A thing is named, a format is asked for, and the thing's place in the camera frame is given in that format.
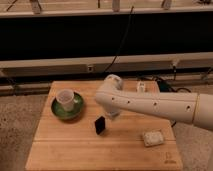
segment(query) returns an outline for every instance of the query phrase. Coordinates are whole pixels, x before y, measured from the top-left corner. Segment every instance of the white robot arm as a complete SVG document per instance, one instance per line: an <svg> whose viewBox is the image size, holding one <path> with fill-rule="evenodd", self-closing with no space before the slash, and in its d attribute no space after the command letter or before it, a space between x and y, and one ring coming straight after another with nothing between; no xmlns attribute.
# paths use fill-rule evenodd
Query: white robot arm
<svg viewBox="0 0 213 171"><path fill-rule="evenodd" d="M122 79L109 75L97 90L95 100L116 116L119 109L194 124L213 130L213 96L197 93L137 93L122 91Z"/></svg>

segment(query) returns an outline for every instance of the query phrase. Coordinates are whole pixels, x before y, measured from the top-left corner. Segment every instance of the green bowl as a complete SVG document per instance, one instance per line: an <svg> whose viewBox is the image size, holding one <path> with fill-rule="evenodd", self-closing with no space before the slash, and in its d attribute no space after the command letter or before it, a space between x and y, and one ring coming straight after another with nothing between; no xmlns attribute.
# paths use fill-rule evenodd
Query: green bowl
<svg viewBox="0 0 213 171"><path fill-rule="evenodd" d="M61 120L70 120L77 117L84 106L84 100L78 93L74 93L74 108L73 110L67 112L63 109L60 103L57 102L56 99L52 102L52 113Z"/></svg>

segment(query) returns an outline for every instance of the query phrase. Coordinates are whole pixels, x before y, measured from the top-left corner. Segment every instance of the wooden cutting board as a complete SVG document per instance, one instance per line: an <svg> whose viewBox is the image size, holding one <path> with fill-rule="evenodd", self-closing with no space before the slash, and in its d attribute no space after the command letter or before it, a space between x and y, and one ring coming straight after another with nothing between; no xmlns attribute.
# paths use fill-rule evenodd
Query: wooden cutting board
<svg viewBox="0 0 213 171"><path fill-rule="evenodd" d="M158 92L155 82L145 82ZM115 120L106 118L106 130L97 135L94 121L105 116L94 101L102 81L54 82L49 92L32 144L26 171L71 170L181 170L182 162L170 122L129 111ZM136 91L136 81L124 80L124 89ZM60 89L70 88L85 101L81 116L62 122L51 112L51 103ZM146 148L143 131L162 130L165 144Z"/></svg>

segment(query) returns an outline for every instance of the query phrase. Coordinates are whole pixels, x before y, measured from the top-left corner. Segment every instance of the black wall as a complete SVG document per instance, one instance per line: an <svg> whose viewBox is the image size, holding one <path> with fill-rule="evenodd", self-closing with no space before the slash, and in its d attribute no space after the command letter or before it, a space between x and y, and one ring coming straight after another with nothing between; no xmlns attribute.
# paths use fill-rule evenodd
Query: black wall
<svg viewBox="0 0 213 171"><path fill-rule="evenodd" d="M114 56L128 15L0 19L0 60ZM213 51L213 12L137 14L121 55Z"/></svg>

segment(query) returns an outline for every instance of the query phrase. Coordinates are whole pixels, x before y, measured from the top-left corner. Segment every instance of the white cup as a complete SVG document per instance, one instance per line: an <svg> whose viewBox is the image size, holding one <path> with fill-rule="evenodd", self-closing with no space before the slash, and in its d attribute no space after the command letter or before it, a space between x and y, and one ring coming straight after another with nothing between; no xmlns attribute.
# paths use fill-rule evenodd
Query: white cup
<svg viewBox="0 0 213 171"><path fill-rule="evenodd" d="M61 104L65 111L69 112L74 107L74 91L70 89L62 89L56 94L56 100Z"/></svg>

